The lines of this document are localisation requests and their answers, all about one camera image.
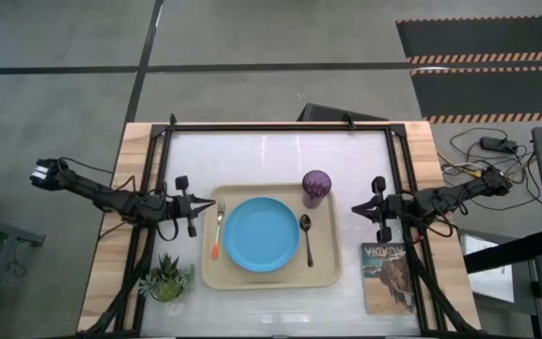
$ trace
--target book cover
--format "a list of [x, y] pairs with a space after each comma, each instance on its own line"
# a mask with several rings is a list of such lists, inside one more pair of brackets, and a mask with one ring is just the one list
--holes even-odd
[[414, 312], [413, 289], [403, 244], [361, 244], [365, 307], [372, 315]]

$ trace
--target succulent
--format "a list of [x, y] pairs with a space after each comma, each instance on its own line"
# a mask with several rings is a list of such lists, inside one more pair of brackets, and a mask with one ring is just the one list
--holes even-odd
[[194, 285], [196, 268], [190, 265], [177, 268], [179, 257], [174, 261], [168, 254], [158, 258], [158, 267], [139, 282], [139, 293], [150, 293], [160, 302], [171, 302]]

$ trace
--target black mat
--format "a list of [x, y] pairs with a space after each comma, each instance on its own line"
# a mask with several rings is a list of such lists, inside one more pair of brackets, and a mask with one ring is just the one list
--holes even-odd
[[542, 60], [542, 16], [396, 24], [412, 63]]
[[542, 121], [542, 67], [414, 70], [411, 79], [432, 123]]

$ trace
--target tan tray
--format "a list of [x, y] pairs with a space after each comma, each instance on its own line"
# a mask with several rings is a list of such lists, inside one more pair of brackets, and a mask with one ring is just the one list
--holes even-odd
[[[219, 290], [322, 287], [334, 284], [340, 278], [343, 267], [334, 196], [330, 193], [317, 208], [309, 209], [302, 203], [302, 194], [301, 184], [217, 187], [212, 198], [225, 200], [226, 215], [221, 223], [218, 258], [213, 260], [211, 252], [215, 243], [216, 209], [209, 208], [204, 214], [202, 278], [206, 284]], [[307, 265], [307, 242], [302, 231], [296, 255], [278, 270], [255, 273], [233, 262], [223, 245], [225, 221], [236, 206], [257, 197], [274, 198], [285, 203], [294, 212], [296, 219], [300, 219], [303, 214], [311, 217], [309, 241], [313, 267]]]

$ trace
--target spoon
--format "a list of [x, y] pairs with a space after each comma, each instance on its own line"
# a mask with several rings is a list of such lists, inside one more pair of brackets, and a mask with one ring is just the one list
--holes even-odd
[[307, 254], [309, 255], [309, 267], [312, 267], [312, 254], [311, 254], [311, 246], [309, 245], [309, 230], [311, 229], [311, 218], [307, 215], [302, 215], [300, 217], [300, 229], [305, 232], [305, 236], [307, 237]]

